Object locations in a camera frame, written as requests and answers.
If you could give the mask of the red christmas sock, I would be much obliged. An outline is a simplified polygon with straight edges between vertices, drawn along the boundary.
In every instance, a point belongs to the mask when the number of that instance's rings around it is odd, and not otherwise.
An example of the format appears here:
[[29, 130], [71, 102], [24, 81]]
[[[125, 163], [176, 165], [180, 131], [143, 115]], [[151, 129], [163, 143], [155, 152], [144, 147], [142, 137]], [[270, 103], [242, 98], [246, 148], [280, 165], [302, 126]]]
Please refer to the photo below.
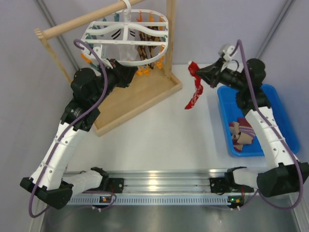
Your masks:
[[190, 61], [188, 62], [188, 70], [190, 75], [194, 78], [194, 84], [195, 84], [195, 92], [191, 98], [191, 100], [189, 101], [189, 103], [185, 106], [185, 110], [189, 110], [192, 109], [197, 100], [199, 99], [199, 97], [201, 96], [201, 94], [203, 93], [203, 86], [201, 84], [201, 77], [199, 77], [197, 75], [197, 71], [199, 70], [199, 66], [193, 62]]

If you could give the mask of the white plastic sock hanger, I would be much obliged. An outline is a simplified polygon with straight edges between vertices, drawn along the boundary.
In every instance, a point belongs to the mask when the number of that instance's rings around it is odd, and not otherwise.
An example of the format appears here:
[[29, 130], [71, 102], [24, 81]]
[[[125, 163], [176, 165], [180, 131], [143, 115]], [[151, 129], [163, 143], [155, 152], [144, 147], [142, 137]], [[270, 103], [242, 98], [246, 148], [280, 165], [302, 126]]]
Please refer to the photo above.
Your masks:
[[[118, 52], [114, 45], [129, 44], [135, 45], [138, 50], [139, 45], [156, 46], [153, 57], [141, 60], [139, 53], [135, 61], [119, 61], [119, 55], [116, 59], [125, 66], [137, 66], [138, 75], [149, 75], [150, 70], [155, 67], [162, 69], [165, 59], [165, 53], [168, 50], [169, 43], [169, 21], [167, 17], [157, 11], [148, 9], [133, 9], [129, 1], [124, 2], [126, 8], [115, 12], [112, 21], [102, 18], [90, 23], [81, 40], [88, 44], [92, 49], [94, 46], [106, 45], [112, 47], [112, 51]], [[113, 40], [111, 35], [118, 29], [123, 29], [122, 40]], [[160, 37], [159, 42], [141, 41], [139, 32]]]

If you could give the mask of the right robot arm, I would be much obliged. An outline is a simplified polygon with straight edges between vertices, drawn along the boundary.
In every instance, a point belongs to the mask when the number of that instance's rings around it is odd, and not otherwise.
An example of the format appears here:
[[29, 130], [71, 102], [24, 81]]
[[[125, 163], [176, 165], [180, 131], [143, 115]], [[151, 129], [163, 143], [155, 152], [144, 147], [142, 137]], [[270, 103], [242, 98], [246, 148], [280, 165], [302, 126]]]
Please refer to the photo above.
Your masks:
[[309, 164], [297, 159], [276, 123], [271, 102], [262, 90], [265, 64], [256, 58], [249, 59], [242, 72], [223, 65], [224, 60], [220, 58], [210, 66], [197, 69], [196, 75], [212, 88], [221, 83], [237, 91], [237, 107], [255, 132], [268, 168], [262, 173], [245, 167], [231, 168], [225, 173], [226, 188], [235, 192], [245, 185], [259, 190], [266, 198], [302, 193]]

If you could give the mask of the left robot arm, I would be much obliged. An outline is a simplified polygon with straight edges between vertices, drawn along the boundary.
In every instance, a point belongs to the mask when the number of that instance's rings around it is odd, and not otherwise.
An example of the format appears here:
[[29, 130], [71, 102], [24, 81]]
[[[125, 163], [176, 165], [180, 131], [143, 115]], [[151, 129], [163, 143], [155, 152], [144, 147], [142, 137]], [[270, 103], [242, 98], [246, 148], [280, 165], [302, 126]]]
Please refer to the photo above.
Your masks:
[[100, 115], [100, 104], [116, 87], [128, 87], [138, 70], [115, 59], [109, 63], [109, 67], [100, 68], [100, 76], [91, 68], [79, 69], [74, 74], [70, 85], [73, 98], [65, 107], [54, 140], [37, 170], [20, 182], [32, 197], [54, 209], [63, 208], [73, 196], [84, 191], [104, 192], [109, 187], [108, 173], [98, 167], [75, 176], [63, 176], [76, 147]]

